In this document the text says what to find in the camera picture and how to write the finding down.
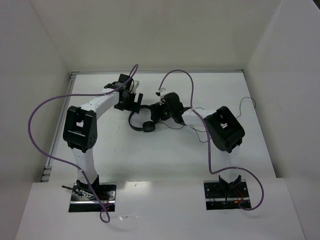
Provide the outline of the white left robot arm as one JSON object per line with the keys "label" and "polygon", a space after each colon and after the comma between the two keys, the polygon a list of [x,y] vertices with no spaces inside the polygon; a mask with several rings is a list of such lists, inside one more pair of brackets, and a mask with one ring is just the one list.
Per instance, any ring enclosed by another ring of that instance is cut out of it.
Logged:
{"label": "white left robot arm", "polygon": [[98,119],[110,108],[136,112],[141,105],[143,94],[140,93],[135,102],[139,81],[132,80],[119,91],[111,92],[120,85],[120,82],[109,83],[104,87],[102,96],[81,106],[70,106],[67,110],[62,136],[71,148],[75,164],[80,167],[74,190],[89,199],[96,199],[101,193],[93,158],[93,147],[98,139]]}

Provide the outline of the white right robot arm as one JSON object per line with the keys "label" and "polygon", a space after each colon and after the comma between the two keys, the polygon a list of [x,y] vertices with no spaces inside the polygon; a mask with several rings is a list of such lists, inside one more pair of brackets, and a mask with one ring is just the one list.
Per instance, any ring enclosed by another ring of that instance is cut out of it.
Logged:
{"label": "white right robot arm", "polygon": [[[240,185],[241,175],[236,174],[237,154],[245,136],[245,130],[228,107],[217,110],[196,110],[184,107],[180,101],[155,103],[150,106],[151,120],[159,122],[173,119],[182,126],[203,126],[207,136],[208,170],[210,174],[219,174],[219,191],[224,197],[231,197]],[[212,169],[211,144],[220,151],[225,167]]]}

